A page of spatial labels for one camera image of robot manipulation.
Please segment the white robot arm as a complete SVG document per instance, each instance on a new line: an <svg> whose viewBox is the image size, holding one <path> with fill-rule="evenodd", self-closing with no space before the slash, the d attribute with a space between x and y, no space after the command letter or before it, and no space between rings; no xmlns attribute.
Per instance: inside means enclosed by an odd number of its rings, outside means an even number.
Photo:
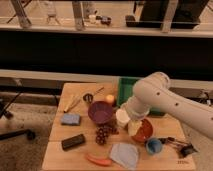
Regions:
<svg viewBox="0 0 213 171"><path fill-rule="evenodd" d="M170 85L170 78L163 72L138 80L132 96L123 105L129 118L142 120L155 107L213 139L213 108L173 93Z"/></svg>

